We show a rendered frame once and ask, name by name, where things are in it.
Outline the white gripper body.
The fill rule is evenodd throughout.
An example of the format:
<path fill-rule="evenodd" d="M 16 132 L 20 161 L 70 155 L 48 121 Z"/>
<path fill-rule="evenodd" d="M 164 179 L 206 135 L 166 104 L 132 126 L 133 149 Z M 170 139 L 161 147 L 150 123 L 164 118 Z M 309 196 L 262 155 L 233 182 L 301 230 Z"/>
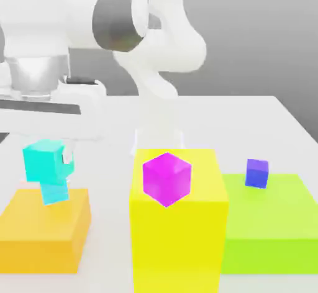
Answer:
<path fill-rule="evenodd" d="M 101 83 L 60 83 L 44 101 L 23 100 L 0 89 L 0 132 L 64 140 L 97 140 L 104 134 L 106 89 Z"/>

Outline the small light cyan cube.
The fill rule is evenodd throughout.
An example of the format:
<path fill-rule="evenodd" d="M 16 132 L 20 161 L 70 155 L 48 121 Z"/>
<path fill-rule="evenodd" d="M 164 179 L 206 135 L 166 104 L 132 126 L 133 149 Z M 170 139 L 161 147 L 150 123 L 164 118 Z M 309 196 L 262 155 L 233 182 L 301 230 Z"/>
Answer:
<path fill-rule="evenodd" d="M 44 205 L 56 204 L 69 199 L 68 181 L 62 180 L 55 184 L 40 183 Z"/>

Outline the small magenta cube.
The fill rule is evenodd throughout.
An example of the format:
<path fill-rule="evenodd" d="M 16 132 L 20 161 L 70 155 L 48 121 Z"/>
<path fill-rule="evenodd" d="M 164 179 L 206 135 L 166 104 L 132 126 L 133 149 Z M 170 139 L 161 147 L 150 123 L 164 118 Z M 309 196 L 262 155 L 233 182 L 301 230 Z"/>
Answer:
<path fill-rule="evenodd" d="M 143 192 L 164 207 L 191 192 L 192 164 L 166 152 L 142 165 Z"/>

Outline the small blue cube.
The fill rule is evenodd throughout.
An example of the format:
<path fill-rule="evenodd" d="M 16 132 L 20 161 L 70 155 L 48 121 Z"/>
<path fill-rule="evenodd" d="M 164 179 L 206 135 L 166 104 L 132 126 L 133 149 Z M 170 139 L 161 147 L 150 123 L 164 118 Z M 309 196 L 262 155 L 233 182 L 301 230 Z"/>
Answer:
<path fill-rule="evenodd" d="M 269 163 L 265 160 L 248 159 L 245 185 L 265 189 L 269 176 Z"/>

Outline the large orange box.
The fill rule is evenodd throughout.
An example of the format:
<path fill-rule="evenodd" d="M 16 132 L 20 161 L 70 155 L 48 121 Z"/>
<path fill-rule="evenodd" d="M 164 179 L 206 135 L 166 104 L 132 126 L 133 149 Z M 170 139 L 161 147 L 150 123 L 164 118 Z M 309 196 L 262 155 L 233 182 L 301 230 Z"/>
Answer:
<path fill-rule="evenodd" d="M 18 189 L 0 215 L 0 274 L 75 274 L 91 224 L 87 189 L 44 205 L 39 189 Z"/>

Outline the large yellow box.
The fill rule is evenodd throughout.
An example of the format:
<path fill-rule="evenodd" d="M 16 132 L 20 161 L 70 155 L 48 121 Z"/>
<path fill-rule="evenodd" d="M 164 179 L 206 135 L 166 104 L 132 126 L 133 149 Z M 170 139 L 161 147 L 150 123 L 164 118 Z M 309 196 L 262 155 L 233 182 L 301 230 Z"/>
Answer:
<path fill-rule="evenodd" d="M 142 165 L 166 152 L 192 164 L 169 207 L 143 192 Z M 129 197 L 134 293 L 218 293 L 229 197 L 211 149 L 139 149 Z"/>

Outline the large green box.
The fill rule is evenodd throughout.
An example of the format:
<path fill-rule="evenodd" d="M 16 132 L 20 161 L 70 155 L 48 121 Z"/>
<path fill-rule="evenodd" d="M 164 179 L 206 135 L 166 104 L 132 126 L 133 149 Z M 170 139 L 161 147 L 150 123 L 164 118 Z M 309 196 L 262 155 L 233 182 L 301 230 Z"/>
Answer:
<path fill-rule="evenodd" d="M 318 203 L 296 174 L 267 187 L 224 174 L 229 216 L 222 274 L 318 274 Z"/>

